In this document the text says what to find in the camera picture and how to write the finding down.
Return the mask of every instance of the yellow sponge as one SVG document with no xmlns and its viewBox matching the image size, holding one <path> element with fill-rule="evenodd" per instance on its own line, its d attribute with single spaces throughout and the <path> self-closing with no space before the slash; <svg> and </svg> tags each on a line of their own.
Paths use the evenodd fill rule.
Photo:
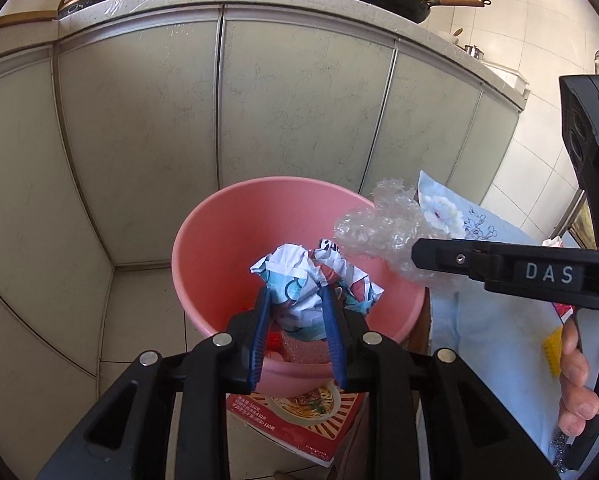
<svg viewBox="0 0 599 480">
<path fill-rule="evenodd" d="M 555 377 L 558 377 L 562 372 L 559 367 L 559 359 L 562 355 L 562 327 L 559 327 L 550 336 L 544 339 L 542 347 L 544 348 L 544 353 L 548 359 L 551 373 Z"/>
</svg>

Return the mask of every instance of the noodle box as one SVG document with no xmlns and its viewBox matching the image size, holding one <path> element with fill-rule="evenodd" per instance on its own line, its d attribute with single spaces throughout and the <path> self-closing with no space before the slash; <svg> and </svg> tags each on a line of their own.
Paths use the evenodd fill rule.
<svg viewBox="0 0 599 480">
<path fill-rule="evenodd" d="M 345 394 L 330 382 L 292 399 L 230 395 L 226 406 L 273 442 L 328 467 L 363 400 L 363 394 Z"/>
</svg>

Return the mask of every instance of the silver screw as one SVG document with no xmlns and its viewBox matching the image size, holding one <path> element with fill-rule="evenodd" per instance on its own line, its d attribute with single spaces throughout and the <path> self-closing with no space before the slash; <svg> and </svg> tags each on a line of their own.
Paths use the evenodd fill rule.
<svg viewBox="0 0 599 480">
<path fill-rule="evenodd" d="M 457 354 L 452 351 L 450 348 L 442 348 L 439 352 L 437 352 L 437 359 L 439 359 L 442 363 L 452 363 L 457 358 Z"/>
<path fill-rule="evenodd" d="M 139 362 L 144 366 L 154 365 L 157 362 L 157 359 L 159 359 L 159 355 L 157 355 L 157 352 L 153 352 L 152 350 L 144 352 L 139 356 Z"/>
<path fill-rule="evenodd" d="M 377 332 L 366 332 L 361 338 L 367 345 L 378 345 L 382 340 L 381 334 Z"/>
<path fill-rule="evenodd" d="M 213 336 L 213 344 L 215 344 L 215 346 L 226 346 L 230 345 L 232 342 L 233 338 L 226 332 L 220 332 Z"/>
</svg>

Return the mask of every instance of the noodle bowl picture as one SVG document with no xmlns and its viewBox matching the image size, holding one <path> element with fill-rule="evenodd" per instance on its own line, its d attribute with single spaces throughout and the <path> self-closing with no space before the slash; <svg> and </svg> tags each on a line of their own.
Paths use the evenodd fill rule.
<svg viewBox="0 0 599 480">
<path fill-rule="evenodd" d="M 332 382 L 298 397 L 267 400 L 276 415 L 300 426 L 313 426 L 331 418 L 341 405 L 340 393 Z"/>
</svg>

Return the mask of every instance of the white flower print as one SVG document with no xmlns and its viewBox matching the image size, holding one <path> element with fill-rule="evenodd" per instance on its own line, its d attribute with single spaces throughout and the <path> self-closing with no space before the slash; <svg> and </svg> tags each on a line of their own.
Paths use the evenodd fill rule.
<svg viewBox="0 0 599 480">
<path fill-rule="evenodd" d="M 464 215 L 445 196 L 420 196 L 423 216 L 433 227 L 450 234 L 453 238 L 464 238 Z"/>
</svg>

